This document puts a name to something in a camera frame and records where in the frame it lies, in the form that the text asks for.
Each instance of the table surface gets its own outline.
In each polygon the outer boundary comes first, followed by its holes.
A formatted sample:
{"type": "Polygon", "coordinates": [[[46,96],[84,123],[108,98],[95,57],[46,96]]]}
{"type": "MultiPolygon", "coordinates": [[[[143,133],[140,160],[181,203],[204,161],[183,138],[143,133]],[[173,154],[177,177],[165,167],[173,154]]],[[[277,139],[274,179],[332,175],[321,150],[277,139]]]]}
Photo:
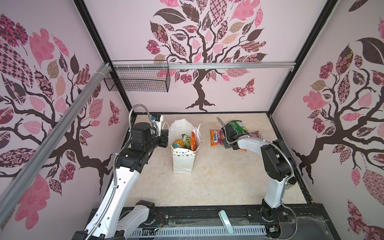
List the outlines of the table surface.
{"type": "MultiPolygon", "coordinates": [[[[170,147],[157,147],[133,185],[125,206],[134,206],[141,199],[156,206],[261,204],[268,187],[262,157],[251,151],[225,149],[224,145],[211,146],[210,130],[222,127],[216,117],[225,123],[242,120],[249,132],[259,131],[264,139],[276,140],[265,113],[164,115],[169,125],[183,118],[195,127],[201,124],[202,142],[192,173],[174,174],[170,147]]],[[[138,122],[149,122],[148,116],[138,115],[138,122]]],[[[285,191],[283,201],[306,203],[298,184],[285,191]]]]}

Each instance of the butterfly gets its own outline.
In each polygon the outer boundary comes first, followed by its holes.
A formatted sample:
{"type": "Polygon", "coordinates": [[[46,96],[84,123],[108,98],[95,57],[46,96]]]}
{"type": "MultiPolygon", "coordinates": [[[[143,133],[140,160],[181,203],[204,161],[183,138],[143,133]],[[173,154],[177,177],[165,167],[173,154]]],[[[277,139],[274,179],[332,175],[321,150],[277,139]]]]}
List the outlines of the butterfly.
{"type": "Polygon", "coordinates": [[[255,79],[252,79],[251,81],[249,81],[247,83],[247,85],[245,86],[245,88],[234,88],[232,90],[234,90],[235,92],[237,92],[239,94],[240,97],[242,97],[244,99],[244,96],[248,93],[253,93],[254,94],[254,90],[255,88],[253,87],[253,85],[255,84],[255,79]]]}
{"type": "Polygon", "coordinates": [[[115,107],[115,104],[110,100],[109,101],[109,104],[111,106],[111,110],[112,110],[112,116],[109,118],[109,121],[108,121],[108,126],[112,125],[112,124],[117,124],[119,123],[119,113],[121,110],[119,110],[118,107],[115,107]]]}

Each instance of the wire mesh basket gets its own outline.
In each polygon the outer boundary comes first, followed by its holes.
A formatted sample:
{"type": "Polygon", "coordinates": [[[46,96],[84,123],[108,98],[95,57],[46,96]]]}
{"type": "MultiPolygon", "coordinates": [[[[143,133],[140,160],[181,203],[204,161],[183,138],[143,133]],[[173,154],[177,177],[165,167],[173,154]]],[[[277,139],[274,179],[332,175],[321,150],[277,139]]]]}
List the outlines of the wire mesh basket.
{"type": "Polygon", "coordinates": [[[115,73],[109,72],[104,82],[109,91],[118,91],[120,81],[123,91],[168,92],[170,76],[167,60],[113,61],[115,73]]]}

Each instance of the white paper bag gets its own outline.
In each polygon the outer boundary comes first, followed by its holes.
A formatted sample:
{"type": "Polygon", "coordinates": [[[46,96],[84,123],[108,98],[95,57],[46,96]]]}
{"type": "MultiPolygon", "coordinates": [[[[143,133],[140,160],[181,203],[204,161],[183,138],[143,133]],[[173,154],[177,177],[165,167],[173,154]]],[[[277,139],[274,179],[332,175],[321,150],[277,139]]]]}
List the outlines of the white paper bag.
{"type": "Polygon", "coordinates": [[[187,120],[180,119],[174,121],[169,127],[168,145],[170,146],[172,154],[174,173],[192,173],[193,163],[200,145],[200,125],[198,128],[195,128],[187,120]],[[192,131],[195,133],[195,143],[197,145],[196,151],[187,148],[173,147],[172,143],[181,139],[181,135],[185,134],[191,136],[192,131]]]}

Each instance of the metal flexible hose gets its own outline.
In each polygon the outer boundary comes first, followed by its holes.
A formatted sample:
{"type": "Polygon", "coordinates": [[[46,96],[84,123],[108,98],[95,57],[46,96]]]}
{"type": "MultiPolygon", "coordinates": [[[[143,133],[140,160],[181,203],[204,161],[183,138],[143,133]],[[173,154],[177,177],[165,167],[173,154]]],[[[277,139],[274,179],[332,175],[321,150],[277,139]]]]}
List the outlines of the metal flexible hose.
{"type": "Polygon", "coordinates": [[[96,228],[100,225],[101,221],[103,220],[105,214],[107,213],[108,211],[108,208],[113,200],[113,197],[115,196],[115,192],[116,192],[116,188],[117,188],[117,174],[116,174],[116,159],[118,157],[118,155],[123,151],[123,149],[126,147],[125,145],[130,141],[131,139],[131,129],[132,129],[132,123],[131,123],[131,117],[132,117],[132,113],[133,113],[133,110],[136,108],[136,107],[143,107],[145,109],[145,111],[147,112],[147,115],[148,115],[148,118],[152,124],[152,126],[156,127],[156,135],[159,133],[159,127],[154,124],[154,120],[152,120],[151,118],[151,114],[149,113],[148,109],[146,106],[144,106],[143,104],[136,104],[135,106],[132,107],[132,109],[129,111],[129,130],[128,130],[128,140],[125,142],[125,144],[123,145],[123,147],[120,149],[119,153],[115,153],[115,158],[113,159],[113,163],[112,163],[112,171],[113,171],[113,189],[112,189],[112,193],[108,199],[108,202],[107,202],[107,205],[105,206],[103,212],[101,213],[100,217],[99,217],[99,220],[95,223],[95,225],[93,226],[93,228],[91,229],[91,231],[88,233],[87,237],[85,238],[85,240],[88,240],[93,232],[96,230],[96,228]]]}

